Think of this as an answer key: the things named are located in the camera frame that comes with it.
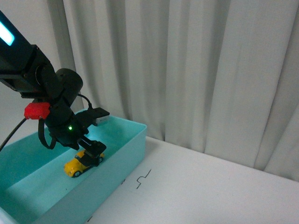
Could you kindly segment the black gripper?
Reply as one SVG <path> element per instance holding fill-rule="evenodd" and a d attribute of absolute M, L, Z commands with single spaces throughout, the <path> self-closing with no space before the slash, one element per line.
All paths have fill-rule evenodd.
<path fill-rule="evenodd" d="M 81 146 L 86 153 L 80 158 L 83 170 L 98 166 L 98 157 L 106 150 L 106 145 L 100 141 L 83 138 L 88 134 L 88 124 L 82 113 L 74 114 L 72 109 L 65 103 L 57 103 L 49 107 L 49 114 L 43 123 L 48 127 L 51 143 L 43 140 L 47 149 L 53 149 L 57 142 L 64 147 L 75 150 Z"/>

